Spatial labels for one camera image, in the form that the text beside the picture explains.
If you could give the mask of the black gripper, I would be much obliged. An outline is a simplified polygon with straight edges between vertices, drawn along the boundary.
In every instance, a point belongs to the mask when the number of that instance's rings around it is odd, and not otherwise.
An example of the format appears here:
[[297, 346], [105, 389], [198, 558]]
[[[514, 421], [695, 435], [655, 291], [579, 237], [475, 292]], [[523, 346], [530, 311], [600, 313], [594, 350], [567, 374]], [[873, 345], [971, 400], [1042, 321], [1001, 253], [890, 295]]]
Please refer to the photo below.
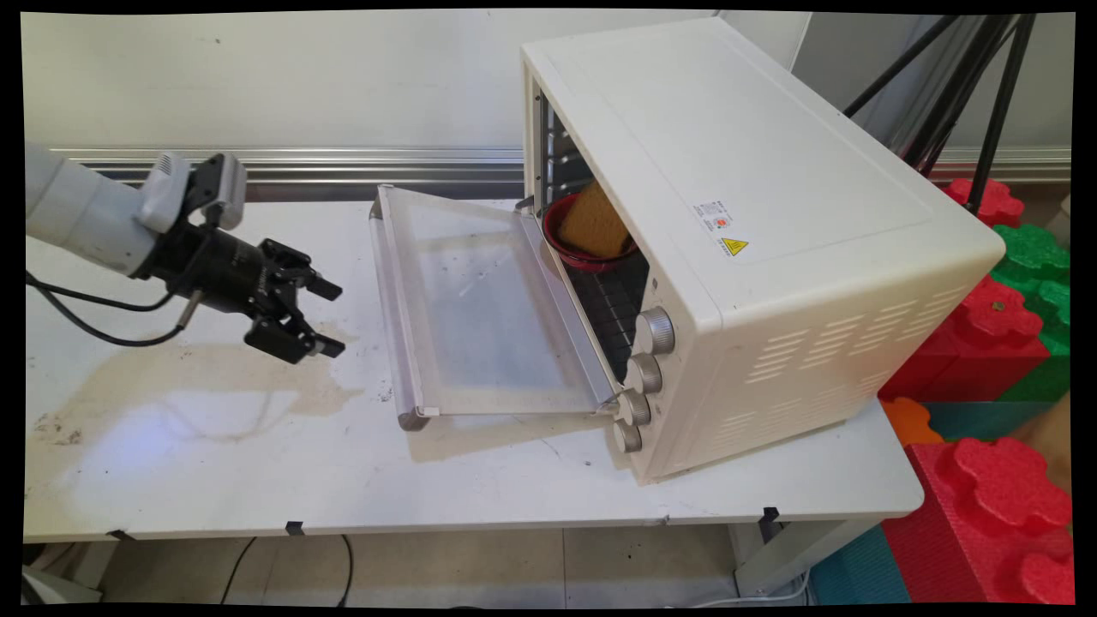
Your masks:
[[281, 290], [286, 296], [285, 289], [305, 289], [327, 301], [344, 293], [314, 269], [309, 255], [285, 243], [268, 238], [250, 245], [226, 231], [181, 218], [154, 243], [135, 277], [162, 280], [173, 296], [191, 298], [200, 291], [210, 308], [248, 316], [251, 327], [244, 343], [289, 364], [306, 356], [337, 358], [344, 352], [344, 341], [314, 330], [298, 315], [275, 319], [268, 292]]

